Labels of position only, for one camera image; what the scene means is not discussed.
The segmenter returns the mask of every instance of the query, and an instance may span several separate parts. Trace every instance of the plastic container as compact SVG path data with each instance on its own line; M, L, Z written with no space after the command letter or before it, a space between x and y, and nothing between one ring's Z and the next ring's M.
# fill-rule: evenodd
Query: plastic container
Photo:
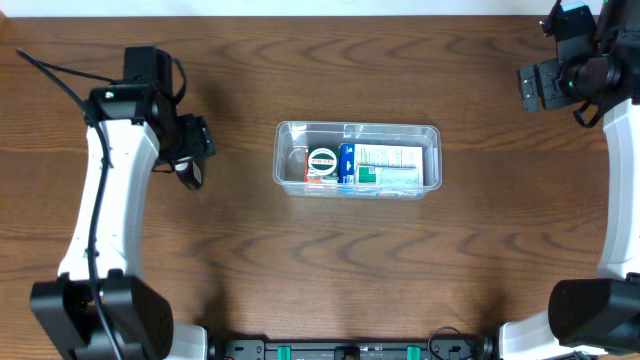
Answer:
M424 186L304 182L304 146L416 146L423 150ZM273 180L289 195L419 200L442 184L440 133L433 126L285 121L276 129Z

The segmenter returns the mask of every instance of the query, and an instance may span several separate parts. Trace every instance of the wood grain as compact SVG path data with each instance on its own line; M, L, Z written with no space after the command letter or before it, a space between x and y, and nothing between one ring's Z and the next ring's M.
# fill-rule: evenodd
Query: wood grain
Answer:
M55 358L28 298L55 277L86 168L78 109L15 48L120 77L123 48L143 44L180 58L180 110L204 115L218 148L201 191L160 174L149 188L146 280L177 319L274 339L488 332L595 275L606 142L572 109L523 113L516 70L554 56L536 18L8 20L0 357ZM284 120L435 125L443 186L419 202L287 197L270 174Z

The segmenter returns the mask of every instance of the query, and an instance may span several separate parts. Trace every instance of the white background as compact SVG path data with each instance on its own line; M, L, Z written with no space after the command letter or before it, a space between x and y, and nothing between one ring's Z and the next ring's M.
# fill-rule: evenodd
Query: white background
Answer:
M542 15L555 0L0 0L24 16ZM563 5L574 1L565 0ZM602 0L584 0L593 14Z

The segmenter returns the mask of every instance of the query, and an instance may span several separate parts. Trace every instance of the round label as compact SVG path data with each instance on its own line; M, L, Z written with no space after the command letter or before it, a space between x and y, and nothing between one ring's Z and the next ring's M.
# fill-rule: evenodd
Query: round label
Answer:
M336 154L329 149L315 149L309 154L309 168L314 169L314 175L326 176L338 166Z

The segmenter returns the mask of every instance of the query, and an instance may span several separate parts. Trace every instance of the wooden table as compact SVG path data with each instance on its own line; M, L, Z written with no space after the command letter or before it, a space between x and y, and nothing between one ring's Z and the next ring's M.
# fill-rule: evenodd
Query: wooden table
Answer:
M525 114L516 70L555 56L538 17L7 19L0 25L0 357L56 358L29 310L54 279L86 170L75 104L15 54L119 78L155 45L189 81L218 154L205 187L149 186L146 281L230 336L493 332L595 276L607 224L601 130ZM62 75L82 97L96 82ZM295 198L272 180L284 120L430 124L444 183L423 201Z

